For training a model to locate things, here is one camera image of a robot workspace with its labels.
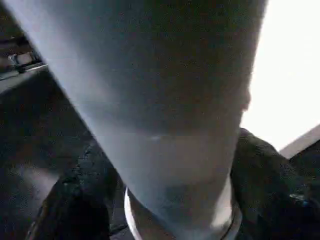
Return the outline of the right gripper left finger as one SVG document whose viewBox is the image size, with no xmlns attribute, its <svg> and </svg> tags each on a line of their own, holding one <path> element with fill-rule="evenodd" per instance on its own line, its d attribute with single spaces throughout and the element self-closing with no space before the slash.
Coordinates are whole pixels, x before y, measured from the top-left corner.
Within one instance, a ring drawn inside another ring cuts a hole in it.
<svg viewBox="0 0 320 240">
<path fill-rule="evenodd" d="M 91 141 L 42 202 L 29 240 L 111 240 L 127 227 L 125 186 L 99 144 Z"/>
</svg>

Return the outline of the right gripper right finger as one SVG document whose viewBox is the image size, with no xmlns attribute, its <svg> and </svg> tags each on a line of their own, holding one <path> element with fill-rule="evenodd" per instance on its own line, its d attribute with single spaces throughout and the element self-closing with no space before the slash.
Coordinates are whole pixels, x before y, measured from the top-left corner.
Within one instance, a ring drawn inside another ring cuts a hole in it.
<svg viewBox="0 0 320 240">
<path fill-rule="evenodd" d="M 237 240 L 318 240 L 320 203 L 268 142 L 241 128 L 230 173 L 242 214 Z"/>
</svg>

